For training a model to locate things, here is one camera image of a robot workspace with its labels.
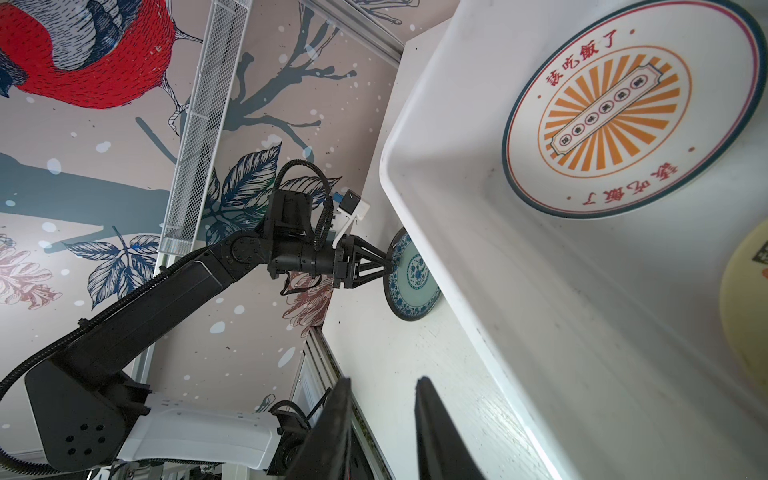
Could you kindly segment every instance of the white tray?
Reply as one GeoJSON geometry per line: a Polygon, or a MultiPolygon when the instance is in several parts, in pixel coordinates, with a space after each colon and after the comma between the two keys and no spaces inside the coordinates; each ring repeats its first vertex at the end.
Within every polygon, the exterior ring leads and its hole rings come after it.
{"type": "Polygon", "coordinates": [[[387,141],[382,185],[556,475],[768,478],[768,408],[717,304],[731,253],[768,217],[768,102],[707,172],[619,217],[550,217],[502,169],[533,73],[626,5],[462,0],[387,141]]]}

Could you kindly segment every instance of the black robotic arm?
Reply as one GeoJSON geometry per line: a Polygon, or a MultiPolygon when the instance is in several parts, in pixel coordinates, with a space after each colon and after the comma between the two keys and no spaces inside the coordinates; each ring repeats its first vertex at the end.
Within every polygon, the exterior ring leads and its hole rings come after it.
{"type": "MultiPolygon", "coordinates": [[[[149,385],[122,369],[149,345],[261,263],[272,278],[304,272],[333,277],[333,286],[354,288],[392,272],[386,255],[354,235],[337,248],[326,241],[333,201],[328,181],[313,164],[290,161],[278,173],[264,222],[178,260],[74,332],[36,353],[0,382],[0,399],[25,373],[25,385],[49,465],[31,464],[0,449],[0,466],[27,475],[75,472],[110,465],[140,415],[149,385]],[[326,198],[315,230],[312,197],[280,190],[286,171],[312,168],[326,198]]],[[[354,202],[351,191],[347,203],[354,202]]]]}

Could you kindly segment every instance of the bird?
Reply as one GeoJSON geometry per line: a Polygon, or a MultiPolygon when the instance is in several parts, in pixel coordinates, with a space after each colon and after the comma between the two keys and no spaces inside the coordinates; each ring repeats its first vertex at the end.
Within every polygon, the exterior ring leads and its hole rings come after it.
{"type": "Polygon", "coordinates": [[[186,105],[166,70],[179,38],[202,42],[179,30],[170,0],[9,0],[0,3],[0,95],[15,86],[105,109],[161,87],[176,104],[175,119],[186,105]]]}

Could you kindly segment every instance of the white plate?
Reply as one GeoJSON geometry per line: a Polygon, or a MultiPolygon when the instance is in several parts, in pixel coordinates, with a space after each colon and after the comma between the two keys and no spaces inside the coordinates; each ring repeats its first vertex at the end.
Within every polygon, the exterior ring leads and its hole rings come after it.
{"type": "Polygon", "coordinates": [[[505,129],[507,178],[558,217],[642,207],[733,143],[765,81],[765,37],[738,5],[623,8],[558,49],[520,94],[505,129]]]}

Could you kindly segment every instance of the cable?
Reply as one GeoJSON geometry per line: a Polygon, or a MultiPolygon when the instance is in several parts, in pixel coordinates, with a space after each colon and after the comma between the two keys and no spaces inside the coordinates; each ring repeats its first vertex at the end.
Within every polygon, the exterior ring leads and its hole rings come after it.
{"type": "MultiPolygon", "coordinates": [[[[156,277],[152,278],[152,280],[146,282],[144,285],[139,286],[136,290],[129,293],[121,300],[118,300],[117,302],[108,306],[90,321],[81,322],[79,328],[71,331],[67,335],[64,335],[52,344],[46,346],[39,352],[27,358],[19,366],[14,368],[0,382],[0,401],[2,401],[3,397],[5,397],[5,394],[8,393],[8,390],[11,388],[11,386],[16,383],[26,372],[31,370],[35,365],[47,359],[54,353],[60,352],[67,346],[71,345],[75,340],[79,339],[86,333],[101,325],[105,320],[109,319],[130,302],[134,301],[139,296],[144,295],[147,291],[155,288],[157,285],[167,280],[167,278],[176,272],[176,270],[179,270],[185,263],[199,256],[206,249],[207,247],[203,247],[188,253],[184,257],[181,257],[176,263],[169,266],[167,269],[162,270],[156,277]]],[[[19,473],[22,475],[53,475],[62,473],[47,463],[32,463],[19,460],[18,458],[9,455],[2,447],[0,447],[0,467],[3,467],[10,472],[19,473]]]]}
{"type": "Polygon", "coordinates": [[[306,425],[306,428],[308,430],[312,429],[312,426],[310,425],[310,421],[304,415],[304,412],[302,411],[301,407],[299,407],[297,404],[291,402],[290,400],[280,400],[278,403],[274,404],[270,407],[270,413],[274,415],[275,410],[277,410],[280,407],[290,407],[296,414],[301,418],[301,420],[304,422],[304,425],[306,425]]]}
{"type": "Polygon", "coordinates": [[[317,219],[317,225],[315,226],[315,251],[320,251],[323,249],[323,245],[326,243],[326,238],[328,238],[328,231],[331,229],[331,220],[333,219],[333,199],[331,198],[331,186],[328,183],[328,179],[326,178],[325,174],[323,174],[323,171],[320,170],[317,165],[300,158],[288,161],[287,164],[283,165],[283,168],[280,169],[280,172],[275,177],[273,190],[277,191],[280,189],[280,185],[283,183],[283,177],[285,177],[286,172],[291,167],[295,167],[296,165],[303,165],[304,167],[312,169],[312,171],[317,174],[317,177],[320,179],[320,181],[323,182],[323,189],[326,191],[326,197],[323,199],[323,212],[317,219]]]}

